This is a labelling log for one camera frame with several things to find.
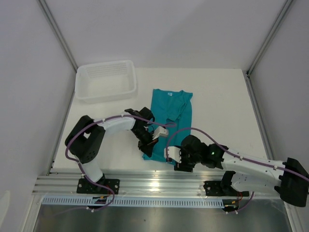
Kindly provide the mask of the teal t-shirt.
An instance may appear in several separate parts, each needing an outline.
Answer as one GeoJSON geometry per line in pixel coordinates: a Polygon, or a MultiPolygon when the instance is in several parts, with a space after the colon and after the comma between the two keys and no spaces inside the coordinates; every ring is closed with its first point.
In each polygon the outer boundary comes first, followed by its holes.
{"type": "Polygon", "coordinates": [[[158,143],[153,148],[153,154],[148,157],[143,154],[144,160],[153,160],[165,162],[166,145],[180,145],[182,140],[188,136],[191,131],[185,130],[171,137],[173,133],[183,128],[190,128],[192,125],[192,104],[193,93],[154,89],[152,94],[151,111],[155,116],[155,122],[160,124],[175,123],[176,126],[168,128],[167,138],[160,137],[158,143]]]}

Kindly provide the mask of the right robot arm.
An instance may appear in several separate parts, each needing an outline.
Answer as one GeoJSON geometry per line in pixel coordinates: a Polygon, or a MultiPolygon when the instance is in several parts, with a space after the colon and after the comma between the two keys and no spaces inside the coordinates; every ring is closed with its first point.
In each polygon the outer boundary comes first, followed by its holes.
{"type": "Polygon", "coordinates": [[[246,156],[225,145],[205,144],[193,135],[180,145],[167,147],[169,161],[176,171],[191,173],[197,164],[224,171],[220,181],[205,181],[208,196],[248,196],[252,192],[279,195],[284,202],[305,207],[309,174],[299,161],[269,160],[246,156]]]}

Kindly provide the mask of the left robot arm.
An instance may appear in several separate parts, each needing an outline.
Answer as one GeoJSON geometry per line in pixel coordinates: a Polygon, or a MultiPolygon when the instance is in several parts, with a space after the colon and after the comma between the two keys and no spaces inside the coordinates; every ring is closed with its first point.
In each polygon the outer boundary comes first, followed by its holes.
{"type": "Polygon", "coordinates": [[[79,119],[65,140],[66,156],[69,152],[74,155],[74,158],[68,159],[76,161],[82,173],[88,177],[88,188],[93,193],[100,193],[104,190],[105,182],[96,156],[104,136],[131,131],[138,139],[138,149],[151,157],[158,142],[155,133],[148,130],[154,122],[155,116],[147,107],[140,111],[126,109],[121,115],[99,121],[85,115],[79,119]]]}

